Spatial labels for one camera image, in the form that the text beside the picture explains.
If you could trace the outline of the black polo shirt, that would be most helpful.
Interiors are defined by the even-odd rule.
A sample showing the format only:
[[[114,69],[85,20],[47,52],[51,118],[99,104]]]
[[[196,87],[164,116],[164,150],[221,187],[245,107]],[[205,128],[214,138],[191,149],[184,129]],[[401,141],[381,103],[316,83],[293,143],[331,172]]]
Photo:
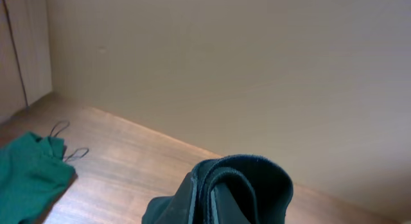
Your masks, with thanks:
[[[258,155],[199,162],[173,196],[152,199],[143,223],[284,224],[293,197],[286,171]]]

